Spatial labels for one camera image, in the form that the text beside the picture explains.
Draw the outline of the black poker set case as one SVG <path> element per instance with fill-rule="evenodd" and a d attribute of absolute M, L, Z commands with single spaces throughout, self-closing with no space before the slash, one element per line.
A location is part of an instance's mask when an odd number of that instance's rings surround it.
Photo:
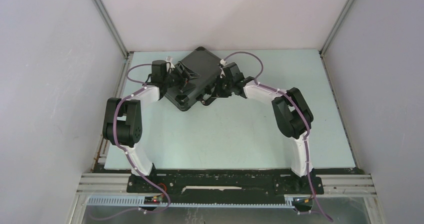
<path fill-rule="evenodd" d="M 180 111 L 188 111 L 197 102 L 210 105 L 217 98 L 214 91 L 222 73 L 221 60 L 206 48 L 198 47 L 174 65 L 165 97 Z"/>

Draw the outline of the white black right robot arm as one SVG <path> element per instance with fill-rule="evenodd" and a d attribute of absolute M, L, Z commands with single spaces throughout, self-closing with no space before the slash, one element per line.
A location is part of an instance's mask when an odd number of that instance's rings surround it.
<path fill-rule="evenodd" d="M 244 77 L 234 62 L 227 64 L 221 60 L 218 66 L 221 74 L 212 92 L 214 98 L 227 98 L 234 94 L 272 106 L 279 131 L 293 141 L 290 168 L 296 176 L 291 179 L 291 188 L 297 193 L 304 193 L 311 186 L 307 175 L 312 166 L 305 142 L 309 139 L 314 117 L 300 90 L 275 89 L 261 84 L 253 77 Z"/>

